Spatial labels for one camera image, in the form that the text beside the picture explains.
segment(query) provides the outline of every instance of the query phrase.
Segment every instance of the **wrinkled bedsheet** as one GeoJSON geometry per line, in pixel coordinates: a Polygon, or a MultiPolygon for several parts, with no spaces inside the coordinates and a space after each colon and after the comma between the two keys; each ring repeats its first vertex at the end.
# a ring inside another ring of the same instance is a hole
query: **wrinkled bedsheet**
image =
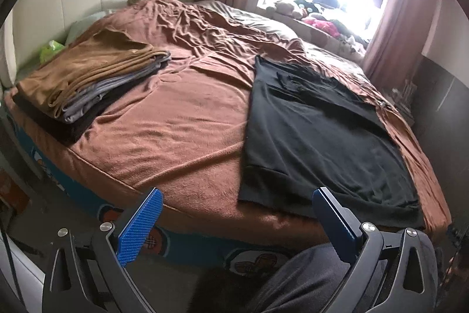
{"type": "Polygon", "coordinates": [[[16,107],[11,94],[6,97],[39,149],[100,197],[126,207],[154,186],[165,200],[159,224],[175,232],[299,250],[327,241],[314,219],[237,201],[254,57],[260,54],[311,65],[375,105],[414,180],[426,231],[435,240],[445,232],[451,217],[428,159],[403,118],[355,64],[177,0],[144,0],[119,10],[72,46],[106,27],[170,51],[172,61],[97,117],[76,144],[57,143],[16,107]]]}

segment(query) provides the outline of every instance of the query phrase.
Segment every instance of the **stack of clothes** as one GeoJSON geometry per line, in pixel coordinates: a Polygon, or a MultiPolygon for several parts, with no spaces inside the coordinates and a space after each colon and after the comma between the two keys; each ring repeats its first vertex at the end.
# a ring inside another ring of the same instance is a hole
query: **stack of clothes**
{"type": "Polygon", "coordinates": [[[64,145],[78,141],[108,106],[155,74],[170,53],[103,29],[17,84],[15,103],[64,145]]]}

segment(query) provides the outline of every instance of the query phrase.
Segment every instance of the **blue mattress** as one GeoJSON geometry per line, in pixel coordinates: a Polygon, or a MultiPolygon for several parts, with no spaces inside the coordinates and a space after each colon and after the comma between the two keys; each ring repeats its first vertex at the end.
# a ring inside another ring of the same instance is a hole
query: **blue mattress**
{"type": "MultiPolygon", "coordinates": [[[[101,222],[114,221],[121,209],[98,197],[70,178],[48,159],[33,140],[9,119],[22,148],[44,169],[47,176],[81,209],[101,222]]],[[[240,275],[270,272],[282,266],[294,252],[280,247],[259,246],[197,234],[179,234],[155,224],[142,248],[144,253],[165,257],[168,261],[202,267],[221,266],[240,275]]]]}

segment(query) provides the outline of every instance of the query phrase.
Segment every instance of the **metal screw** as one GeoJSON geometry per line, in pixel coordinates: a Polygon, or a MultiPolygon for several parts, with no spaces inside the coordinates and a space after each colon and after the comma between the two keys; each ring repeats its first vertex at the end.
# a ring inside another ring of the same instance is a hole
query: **metal screw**
{"type": "Polygon", "coordinates": [[[99,229],[103,232],[106,232],[106,231],[109,231],[111,228],[113,227],[113,224],[112,223],[109,223],[108,221],[107,222],[104,222],[103,224],[101,224],[99,226],[99,229]]]}
{"type": "Polygon", "coordinates": [[[372,223],[363,223],[362,227],[365,231],[368,231],[368,232],[373,232],[374,230],[376,230],[375,225],[372,223]]]}
{"type": "Polygon", "coordinates": [[[58,235],[59,237],[64,237],[64,236],[65,236],[66,234],[68,234],[68,233],[69,233],[69,230],[67,230],[67,229],[60,229],[60,230],[57,232],[57,235],[58,235]]]}
{"type": "Polygon", "coordinates": [[[417,236],[417,231],[414,230],[414,229],[407,229],[406,232],[407,232],[407,235],[409,235],[409,236],[412,236],[412,237],[417,236]]]}

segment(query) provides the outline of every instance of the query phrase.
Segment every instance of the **brown folded shirt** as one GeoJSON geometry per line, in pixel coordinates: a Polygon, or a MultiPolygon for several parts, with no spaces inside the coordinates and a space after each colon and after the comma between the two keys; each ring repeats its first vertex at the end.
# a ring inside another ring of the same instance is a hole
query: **brown folded shirt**
{"type": "Polygon", "coordinates": [[[132,40],[124,32],[105,28],[60,52],[17,87],[35,107],[57,118],[77,91],[97,81],[137,71],[162,52],[151,44],[132,40]]]}

